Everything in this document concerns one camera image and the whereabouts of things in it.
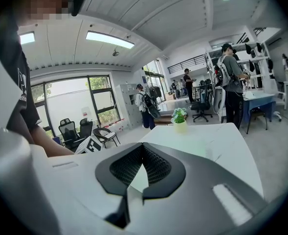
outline black and white pattern sign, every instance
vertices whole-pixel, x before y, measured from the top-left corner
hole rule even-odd
[[[77,147],[75,154],[100,151],[102,147],[102,143],[96,137],[88,137]]]

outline flower pot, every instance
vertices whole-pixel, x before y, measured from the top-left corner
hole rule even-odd
[[[173,123],[174,129],[177,133],[185,133],[187,132],[187,123],[184,121],[183,123]]]

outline gray floor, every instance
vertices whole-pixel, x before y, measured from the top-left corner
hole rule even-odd
[[[181,101],[182,106],[188,108],[185,101]],[[268,130],[263,117],[252,120],[249,133],[246,134],[247,125],[242,123],[240,132],[245,139],[259,170],[261,182],[264,189],[265,199],[271,201],[277,196],[288,191],[288,109],[284,111],[282,107],[277,108],[282,116],[279,122],[274,118],[272,122],[268,121]],[[208,118],[207,123],[204,119],[198,118],[193,123],[192,114],[188,109],[189,125],[207,125],[219,123],[218,116],[213,114],[213,118]],[[121,144],[138,141],[150,130],[137,127],[133,130],[125,130],[118,133]]]

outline ceiling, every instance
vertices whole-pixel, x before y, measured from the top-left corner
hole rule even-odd
[[[86,0],[71,19],[19,29],[36,41],[22,46],[31,70],[60,65],[139,68],[174,48],[230,26],[272,26],[283,20],[270,0]],[[122,39],[132,49],[86,40],[88,30]]]

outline fluorescent light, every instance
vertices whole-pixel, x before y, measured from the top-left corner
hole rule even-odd
[[[34,32],[20,35],[20,42],[22,45],[27,44],[27,43],[31,43],[31,42],[35,42]]]
[[[94,32],[94,31],[89,31],[87,33],[86,39],[105,42],[105,43],[109,43],[113,45],[119,45],[128,49],[131,49],[134,46],[133,43],[126,41],[124,39],[113,37],[111,35],[107,35],[104,33]]]

